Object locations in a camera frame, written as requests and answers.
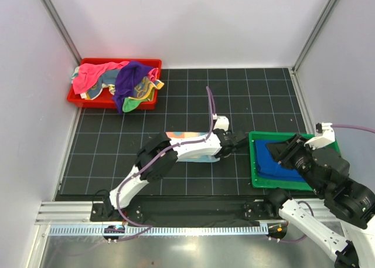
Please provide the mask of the blue towel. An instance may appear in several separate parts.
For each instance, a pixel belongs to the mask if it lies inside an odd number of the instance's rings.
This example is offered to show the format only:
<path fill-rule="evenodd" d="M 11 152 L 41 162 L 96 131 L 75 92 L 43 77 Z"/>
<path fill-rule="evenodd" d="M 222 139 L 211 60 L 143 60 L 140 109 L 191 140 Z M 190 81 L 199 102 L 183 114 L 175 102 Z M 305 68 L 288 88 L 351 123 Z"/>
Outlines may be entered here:
<path fill-rule="evenodd" d="M 262 178 L 291 181 L 291 182 L 305 182 L 305 180 L 298 174 L 296 170 L 290 170 L 278 165 L 273 161 L 271 153 L 267 148 L 268 143 L 280 143 L 277 140 L 255 140 L 254 152 L 255 163 L 258 175 Z"/>

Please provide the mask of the pastel patterned towel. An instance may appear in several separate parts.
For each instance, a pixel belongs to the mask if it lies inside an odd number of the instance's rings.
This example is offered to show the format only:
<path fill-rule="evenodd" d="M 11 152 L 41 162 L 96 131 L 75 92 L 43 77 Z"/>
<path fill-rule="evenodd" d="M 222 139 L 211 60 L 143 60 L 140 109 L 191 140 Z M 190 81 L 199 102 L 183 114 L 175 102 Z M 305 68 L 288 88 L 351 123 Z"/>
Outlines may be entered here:
<path fill-rule="evenodd" d="M 220 161 L 215 155 L 221 150 L 220 140 L 214 133 L 166 132 L 170 144 L 180 144 L 173 150 L 178 152 L 178 162 L 213 163 Z"/>

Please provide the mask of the pink towel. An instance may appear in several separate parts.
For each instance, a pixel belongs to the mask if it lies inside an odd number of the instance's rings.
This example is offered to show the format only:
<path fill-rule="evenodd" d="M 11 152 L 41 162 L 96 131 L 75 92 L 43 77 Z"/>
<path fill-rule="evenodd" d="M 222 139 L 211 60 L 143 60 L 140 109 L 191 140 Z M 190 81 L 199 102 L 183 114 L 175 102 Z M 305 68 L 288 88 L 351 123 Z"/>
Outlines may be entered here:
<path fill-rule="evenodd" d="M 71 83 L 75 94 L 82 94 L 92 88 L 98 78 L 108 70 L 121 69 L 126 66 L 129 61 L 123 62 L 107 62 L 99 65 L 84 63 L 75 68 Z"/>

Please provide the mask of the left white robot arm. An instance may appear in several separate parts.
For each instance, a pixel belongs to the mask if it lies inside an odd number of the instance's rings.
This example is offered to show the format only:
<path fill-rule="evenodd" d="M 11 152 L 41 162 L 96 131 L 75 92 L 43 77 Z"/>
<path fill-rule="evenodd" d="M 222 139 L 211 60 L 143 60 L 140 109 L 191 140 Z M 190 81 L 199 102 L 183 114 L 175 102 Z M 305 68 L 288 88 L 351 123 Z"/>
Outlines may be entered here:
<path fill-rule="evenodd" d="M 105 196 L 103 213 L 111 221 L 120 220 L 133 197 L 146 185 L 164 178 L 178 162 L 213 163 L 246 146 L 244 133 L 220 128 L 187 138 L 160 133 L 138 151 L 129 174 Z"/>

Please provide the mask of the green plastic bin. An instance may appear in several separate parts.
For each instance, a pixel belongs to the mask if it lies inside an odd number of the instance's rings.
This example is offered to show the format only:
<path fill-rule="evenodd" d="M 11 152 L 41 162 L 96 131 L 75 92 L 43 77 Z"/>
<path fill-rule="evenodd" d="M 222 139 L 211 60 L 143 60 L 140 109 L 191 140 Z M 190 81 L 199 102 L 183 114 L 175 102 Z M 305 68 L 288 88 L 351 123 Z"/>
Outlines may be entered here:
<path fill-rule="evenodd" d="M 282 188 L 293 191 L 309 191 L 313 189 L 304 181 L 286 181 L 279 178 L 271 179 L 260 175 L 259 164 L 257 159 L 257 151 L 255 143 L 259 140 L 277 142 L 290 139 L 295 133 L 275 133 L 264 131 L 252 131 L 248 135 L 251 165 L 251 182 L 255 188 Z"/>

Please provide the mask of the yellow patterned towel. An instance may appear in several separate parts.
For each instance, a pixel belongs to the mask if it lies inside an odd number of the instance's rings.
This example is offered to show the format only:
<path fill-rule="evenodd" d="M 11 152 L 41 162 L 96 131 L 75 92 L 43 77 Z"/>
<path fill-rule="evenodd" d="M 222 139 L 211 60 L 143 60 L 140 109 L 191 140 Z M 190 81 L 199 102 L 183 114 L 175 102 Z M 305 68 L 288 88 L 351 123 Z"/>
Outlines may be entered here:
<path fill-rule="evenodd" d="M 163 88 L 164 83 L 158 79 L 151 80 L 145 76 L 133 89 L 129 96 L 132 100 L 148 100 L 151 101 L 154 97 L 154 91 Z"/>

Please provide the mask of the green towel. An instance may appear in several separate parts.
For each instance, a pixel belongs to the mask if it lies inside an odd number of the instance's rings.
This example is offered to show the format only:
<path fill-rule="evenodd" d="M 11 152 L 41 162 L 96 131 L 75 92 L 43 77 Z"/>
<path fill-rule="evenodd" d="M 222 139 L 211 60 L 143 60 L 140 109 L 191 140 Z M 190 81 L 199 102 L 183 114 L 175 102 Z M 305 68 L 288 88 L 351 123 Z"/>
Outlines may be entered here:
<path fill-rule="evenodd" d="M 142 100 L 135 100 L 129 97 L 124 99 L 124 103 L 122 105 L 122 112 L 129 113 L 135 109 L 142 103 Z"/>

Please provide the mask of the purple towel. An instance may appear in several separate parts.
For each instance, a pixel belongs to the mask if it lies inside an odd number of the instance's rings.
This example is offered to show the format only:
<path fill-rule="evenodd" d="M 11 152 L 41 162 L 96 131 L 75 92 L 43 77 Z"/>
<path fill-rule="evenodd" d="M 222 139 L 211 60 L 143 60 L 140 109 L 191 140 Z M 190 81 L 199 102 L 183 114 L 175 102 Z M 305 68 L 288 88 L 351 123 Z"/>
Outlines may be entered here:
<path fill-rule="evenodd" d="M 143 79 L 146 77 L 150 82 L 154 82 L 158 73 L 158 68 L 137 61 L 130 61 L 120 69 L 115 80 L 115 92 L 112 98 L 119 114 L 123 112 L 126 98 L 131 97 L 137 100 L 144 98 L 145 92 L 142 90 L 148 89 L 149 84 L 142 84 Z"/>

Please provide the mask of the black grid mat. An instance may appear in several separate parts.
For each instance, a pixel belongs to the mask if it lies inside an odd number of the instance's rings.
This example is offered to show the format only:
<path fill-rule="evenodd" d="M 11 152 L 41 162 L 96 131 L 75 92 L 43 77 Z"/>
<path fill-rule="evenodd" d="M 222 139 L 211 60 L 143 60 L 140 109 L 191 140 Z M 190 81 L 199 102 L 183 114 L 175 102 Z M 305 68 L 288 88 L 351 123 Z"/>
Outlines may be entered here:
<path fill-rule="evenodd" d="M 164 88 L 151 111 L 79 110 L 58 201 L 87 201 L 115 188 L 130 171 L 136 153 L 163 131 L 206 132 L 206 89 L 234 132 L 306 133 L 300 93 L 287 68 L 164 69 Z"/>

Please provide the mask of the red plastic bin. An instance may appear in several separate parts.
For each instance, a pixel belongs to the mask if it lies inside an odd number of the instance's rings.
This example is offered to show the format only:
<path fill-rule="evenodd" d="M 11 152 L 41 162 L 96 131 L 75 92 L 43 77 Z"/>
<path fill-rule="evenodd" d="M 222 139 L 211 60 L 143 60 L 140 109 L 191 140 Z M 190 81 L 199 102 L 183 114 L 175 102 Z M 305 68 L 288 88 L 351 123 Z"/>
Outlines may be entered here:
<path fill-rule="evenodd" d="M 159 69 L 159 72 L 157 74 L 158 77 L 161 76 L 161 67 L 162 67 L 162 61 L 160 59 L 124 59 L 124 58 L 84 58 L 81 60 L 80 65 L 83 64 L 92 64 L 92 65 L 101 65 L 108 62 L 115 62 L 119 63 L 122 61 L 131 61 L 135 60 L 137 62 L 142 63 L 143 65 L 152 66 Z M 156 103 L 158 100 L 158 92 L 156 91 L 154 93 L 154 97 L 150 101 L 145 101 L 141 103 L 137 110 L 154 110 Z M 102 92 L 99 97 L 95 100 L 83 100 L 79 95 L 75 95 L 73 88 L 70 88 L 70 91 L 67 95 L 67 101 L 70 103 L 75 104 L 79 108 L 107 108 L 107 109 L 116 109 L 115 103 L 112 100 L 112 95 L 110 95 L 110 92 L 108 89 L 105 89 L 104 92 Z"/>

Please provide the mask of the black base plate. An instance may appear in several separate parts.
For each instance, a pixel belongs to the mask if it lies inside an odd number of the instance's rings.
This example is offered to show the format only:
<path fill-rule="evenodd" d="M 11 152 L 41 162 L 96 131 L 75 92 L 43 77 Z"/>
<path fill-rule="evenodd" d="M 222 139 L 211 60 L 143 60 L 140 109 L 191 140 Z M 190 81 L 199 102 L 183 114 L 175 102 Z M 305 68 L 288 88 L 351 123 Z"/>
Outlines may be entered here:
<path fill-rule="evenodd" d="M 291 196 L 136 196 L 122 209 L 141 225 L 165 228 L 229 228 L 257 226 L 280 218 L 278 208 Z"/>

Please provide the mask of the right aluminium frame post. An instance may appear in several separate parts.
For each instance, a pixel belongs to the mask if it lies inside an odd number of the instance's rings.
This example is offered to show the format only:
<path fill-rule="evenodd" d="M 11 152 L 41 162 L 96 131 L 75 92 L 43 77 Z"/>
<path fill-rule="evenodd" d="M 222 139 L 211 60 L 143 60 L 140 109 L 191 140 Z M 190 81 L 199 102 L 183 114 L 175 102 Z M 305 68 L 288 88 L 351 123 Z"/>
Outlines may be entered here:
<path fill-rule="evenodd" d="M 325 25 L 327 24 L 331 14 L 333 13 L 334 9 L 336 8 L 337 4 L 340 0 L 327 0 L 325 6 L 321 14 L 319 15 L 318 20 L 316 21 L 311 33 L 309 34 L 300 54 L 298 55 L 294 65 L 292 66 L 292 71 L 296 73 L 301 65 L 303 64 L 304 60 L 306 59 L 307 55 L 312 49 L 312 46 L 318 39 L 320 33 L 323 31 Z"/>

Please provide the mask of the aluminium frame post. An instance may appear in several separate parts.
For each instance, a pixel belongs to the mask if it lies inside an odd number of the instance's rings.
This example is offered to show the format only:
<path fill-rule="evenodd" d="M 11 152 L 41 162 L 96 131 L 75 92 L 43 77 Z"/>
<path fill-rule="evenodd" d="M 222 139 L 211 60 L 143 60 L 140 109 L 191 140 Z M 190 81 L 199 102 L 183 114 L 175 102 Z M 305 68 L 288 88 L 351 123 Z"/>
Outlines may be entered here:
<path fill-rule="evenodd" d="M 55 25 L 56 29 L 60 33 L 60 36 L 62 37 L 65 45 L 67 46 L 68 50 L 70 51 L 71 55 L 74 57 L 75 61 L 77 63 L 80 63 L 82 58 L 81 54 L 79 54 L 79 51 L 77 50 L 77 47 L 75 46 L 70 34 L 68 33 L 64 22 L 62 21 L 57 9 L 55 8 L 52 0 L 40 0 L 43 6 L 45 7 L 45 10 L 49 14 L 53 24 Z"/>
<path fill-rule="evenodd" d="M 327 24 L 331 14 L 333 13 L 334 9 L 336 8 L 337 4 L 340 0 L 327 0 L 325 6 L 321 14 L 319 15 L 318 20 L 316 21 L 311 33 L 309 34 L 300 54 L 298 55 L 294 65 L 292 66 L 292 71 L 296 73 L 301 65 L 303 64 L 304 60 L 306 59 L 307 55 L 312 49 L 312 46 L 318 39 L 320 33 L 323 31 L 325 25 Z"/>

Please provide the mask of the aluminium front rail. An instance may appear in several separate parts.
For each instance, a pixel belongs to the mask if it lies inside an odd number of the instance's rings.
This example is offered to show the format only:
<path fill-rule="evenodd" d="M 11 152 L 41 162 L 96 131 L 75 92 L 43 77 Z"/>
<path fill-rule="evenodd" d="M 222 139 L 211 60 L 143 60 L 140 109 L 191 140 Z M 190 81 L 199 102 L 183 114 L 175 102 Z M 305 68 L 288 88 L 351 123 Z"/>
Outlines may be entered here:
<path fill-rule="evenodd" d="M 315 218 L 320 222 L 338 222 L 328 208 L 323 205 L 323 201 L 317 198 L 296 199 L 305 201 L 313 209 Z M 89 222 L 92 213 L 92 203 L 83 202 L 42 202 L 36 215 L 35 224 L 48 223 L 86 223 Z"/>

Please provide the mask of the left aluminium frame post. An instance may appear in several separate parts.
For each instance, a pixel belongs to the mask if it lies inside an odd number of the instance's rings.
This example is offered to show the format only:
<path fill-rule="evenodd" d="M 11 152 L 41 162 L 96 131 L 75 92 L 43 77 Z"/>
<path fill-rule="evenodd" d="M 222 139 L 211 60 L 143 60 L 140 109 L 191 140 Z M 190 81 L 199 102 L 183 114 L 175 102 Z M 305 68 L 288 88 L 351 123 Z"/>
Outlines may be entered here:
<path fill-rule="evenodd" d="M 71 55 L 74 57 L 75 61 L 77 63 L 80 63 L 82 58 L 81 54 L 79 54 L 79 51 L 77 50 L 77 47 L 75 46 L 70 34 L 68 33 L 64 22 L 62 21 L 57 9 L 55 8 L 52 0 L 40 0 L 43 6 L 45 7 L 45 10 L 49 14 L 53 24 L 55 25 L 56 29 L 60 33 L 60 36 L 62 37 L 65 45 L 67 46 L 68 50 L 70 51 Z"/>

